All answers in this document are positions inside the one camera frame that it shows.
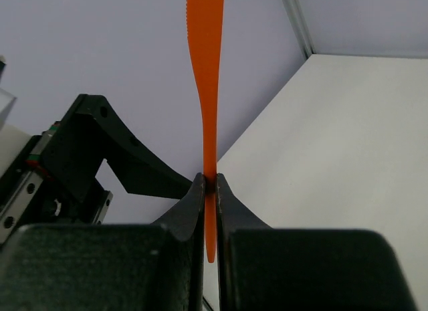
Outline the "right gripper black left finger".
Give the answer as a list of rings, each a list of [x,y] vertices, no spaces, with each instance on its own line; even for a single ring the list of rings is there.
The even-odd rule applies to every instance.
[[[151,224],[19,228],[1,253],[1,309],[200,310],[204,194],[197,174]]]

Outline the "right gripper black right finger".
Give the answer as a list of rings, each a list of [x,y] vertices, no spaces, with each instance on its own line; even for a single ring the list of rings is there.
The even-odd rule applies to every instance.
[[[278,229],[216,178],[222,310],[415,310],[389,242],[367,229]]]

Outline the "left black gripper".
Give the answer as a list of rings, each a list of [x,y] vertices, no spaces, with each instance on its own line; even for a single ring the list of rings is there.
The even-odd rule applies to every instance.
[[[31,166],[34,149],[59,184]],[[104,96],[80,94],[40,135],[1,129],[1,245],[27,224],[101,224],[113,199],[94,180],[102,161],[130,194],[181,199],[192,184],[144,146]]]

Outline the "orange plastic knife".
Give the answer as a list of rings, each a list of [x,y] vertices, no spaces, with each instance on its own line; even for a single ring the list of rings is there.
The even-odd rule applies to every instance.
[[[224,0],[187,0],[187,41],[203,125],[205,177],[205,245],[207,260],[215,261],[217,220],[217,111]]]

